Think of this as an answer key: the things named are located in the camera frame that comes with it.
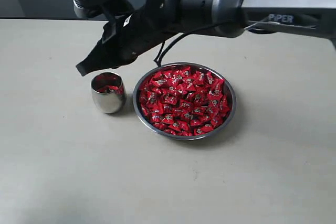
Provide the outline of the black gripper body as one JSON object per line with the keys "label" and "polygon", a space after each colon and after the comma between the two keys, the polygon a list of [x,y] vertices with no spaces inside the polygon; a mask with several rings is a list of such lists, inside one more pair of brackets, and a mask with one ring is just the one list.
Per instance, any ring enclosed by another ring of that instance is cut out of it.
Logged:
{"label": "black gripper body", "polygon": [[92,71],[118,68],[133,63],[138,56],[177,33],[168,28],[156,28],[150,24],[143,8],[126,19],[118,19],[115,25],[106,23],[101,39],[92,49]]}

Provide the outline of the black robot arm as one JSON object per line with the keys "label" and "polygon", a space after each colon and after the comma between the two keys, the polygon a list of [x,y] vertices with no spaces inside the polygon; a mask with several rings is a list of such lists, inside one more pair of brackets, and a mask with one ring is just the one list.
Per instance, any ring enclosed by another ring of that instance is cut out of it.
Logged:
{"label": "black robot arm", "polygon": [[180,34],[235,38],[286,33],[335,42],[335,0],[73,0],[79,18],[103,15],[102,37],[76,68],[82,76],[133,63]]}

